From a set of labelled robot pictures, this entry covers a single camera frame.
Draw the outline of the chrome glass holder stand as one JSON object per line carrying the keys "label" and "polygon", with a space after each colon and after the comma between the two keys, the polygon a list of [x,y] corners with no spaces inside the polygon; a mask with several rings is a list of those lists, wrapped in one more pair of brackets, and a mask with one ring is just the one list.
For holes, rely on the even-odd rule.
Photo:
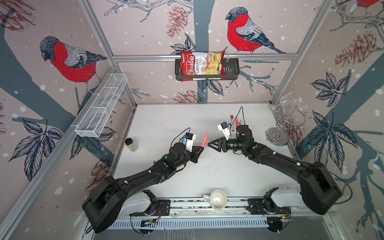
{"label": "chrome glass holder stand", "polygon": [[291,140],[299,139],[305,132],[303,125],[306,120],[313,116],[309,112],[302,112],[298,106],[274,106],[268,105],[268,110],[272,113],[276,126],[266,130],[266,139],[275,146],[285,146]]}

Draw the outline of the pink highlighter pen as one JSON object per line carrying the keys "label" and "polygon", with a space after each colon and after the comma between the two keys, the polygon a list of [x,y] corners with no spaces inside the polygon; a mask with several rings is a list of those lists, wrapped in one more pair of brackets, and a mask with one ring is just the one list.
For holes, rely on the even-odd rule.
{"label": "pink highlighter pen", "polygon": [[201,147],[202,148],[204,148],[205,147],[205,145],[206,145],[206,142],[207,142],[207,139],[208,139],[208,132],[206,132],[206,134],[205,134],[205,136],[204,136],[204,139],[203,139],[203,142],[202,142],[202,145],[201,145]]}

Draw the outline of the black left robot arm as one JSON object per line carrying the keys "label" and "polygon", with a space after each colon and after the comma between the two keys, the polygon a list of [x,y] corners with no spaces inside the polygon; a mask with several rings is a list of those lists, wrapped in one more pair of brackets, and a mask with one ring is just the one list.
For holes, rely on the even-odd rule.
{"label": "black left robot arm", "polygon": [[114,179],[105,177],[84,201],[82,208],[92,230],[98,234],[110,227],[122,209],[123,203],[134,194],[160,184],[175,175],[180,166],[197,163],[204,147],[192,146],[189,151],[182,143],[175,143],[169,153],[135,175]]}

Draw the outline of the small glass spice jar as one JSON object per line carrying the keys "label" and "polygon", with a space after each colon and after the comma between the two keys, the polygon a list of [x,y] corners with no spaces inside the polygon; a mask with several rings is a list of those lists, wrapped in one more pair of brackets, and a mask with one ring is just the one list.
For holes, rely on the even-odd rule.
{"label": "small glass spice jar", "polygon": [[134,142],[132,138],[125,139],[125,145],[129,148],[131,152],[136,152],[138,149],[137,144]]}

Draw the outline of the red cassava chips bag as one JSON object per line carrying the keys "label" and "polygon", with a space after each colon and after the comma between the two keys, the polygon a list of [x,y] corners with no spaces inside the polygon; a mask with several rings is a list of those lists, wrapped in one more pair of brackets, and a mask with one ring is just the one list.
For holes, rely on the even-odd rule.
{"label": "red cassava chips bag", "polygon": [[180,79],[181,82],[203,80],[197,76],[224,75],[223,52],[191,52],[181,51],[181,76],[192,78]]}

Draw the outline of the clear wine glass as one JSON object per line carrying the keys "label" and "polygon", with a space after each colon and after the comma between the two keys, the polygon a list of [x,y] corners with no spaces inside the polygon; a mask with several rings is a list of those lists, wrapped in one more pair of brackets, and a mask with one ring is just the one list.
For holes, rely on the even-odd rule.
{"label": "clear wine glass", "polygon": [[296,103],[299,99],[300,99],[300,96],[298,93],[289,92],[289,93],[283,95],[276,105],[269,104],[268,105],[268,111],[270,113],[274,114],[280,108],[289,107],[289,106],[293,105],[294,103]]}

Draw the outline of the white mesh wall shelf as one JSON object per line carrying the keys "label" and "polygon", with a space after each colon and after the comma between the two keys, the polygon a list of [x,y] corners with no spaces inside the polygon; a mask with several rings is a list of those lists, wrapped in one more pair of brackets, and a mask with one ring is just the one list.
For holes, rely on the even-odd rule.
{"label": "white mesh wall shelf", "polygon": [[101,136],[127,82],[128,79],[125,74],[114,73],[109,76],[75,129],[80,137],[99,138]]}

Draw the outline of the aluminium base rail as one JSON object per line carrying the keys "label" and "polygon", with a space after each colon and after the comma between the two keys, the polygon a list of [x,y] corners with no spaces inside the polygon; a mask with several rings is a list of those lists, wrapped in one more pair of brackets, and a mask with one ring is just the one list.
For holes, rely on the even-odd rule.
{"label": "aluminium base rail", "polygon": [[291,207],[267,211],[263,198],[229,198],[222,210],[214,210],[203,199],[159,199],[151,214],[132,212],[132,201],[107,230],[133,230],[146,235],[160,230],[267,228],[279,232],[296,214]]}

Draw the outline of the white ceramic cup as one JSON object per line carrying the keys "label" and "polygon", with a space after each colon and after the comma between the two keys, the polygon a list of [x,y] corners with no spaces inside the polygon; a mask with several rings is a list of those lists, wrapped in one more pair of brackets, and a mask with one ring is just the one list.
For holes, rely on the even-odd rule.
{"label": "white ceramic cup", "polygon": [[215,211],[221,211],[227,206],[228,197],[221,190],[214,190],[209,196],[203,195],[202,198],[208,201]]}

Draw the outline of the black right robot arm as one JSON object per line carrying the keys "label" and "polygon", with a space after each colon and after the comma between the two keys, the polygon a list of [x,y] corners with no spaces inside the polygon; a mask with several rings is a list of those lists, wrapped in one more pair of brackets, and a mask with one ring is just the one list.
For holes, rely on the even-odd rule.
{"label": "black right robot arm", "polygon": [[209,142],[208,146],[224,153],[240,151],[249,160],[273,168],[299,184],[298,188],[275,187],[264,195],[264,209],[270,214],[275,213],[277,208],[307,207],[318,215],[324,215],[342,196],[331,173],[322,163],[297,161],[255,142],[247,125],[237,127],[234,139],[222,137]]}

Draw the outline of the white marker pen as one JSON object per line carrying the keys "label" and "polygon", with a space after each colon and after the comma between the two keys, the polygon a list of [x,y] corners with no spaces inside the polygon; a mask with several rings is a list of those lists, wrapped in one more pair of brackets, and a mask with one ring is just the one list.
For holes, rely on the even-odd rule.
{"label": "white marker pen", "polygon": [[230,117],[231,117],[231,120],[230,120],[229,125],[230,125],[230,128],[232,128],[232,125],[233,125],[233,122],[234,122],[234,116],[230,115]]}

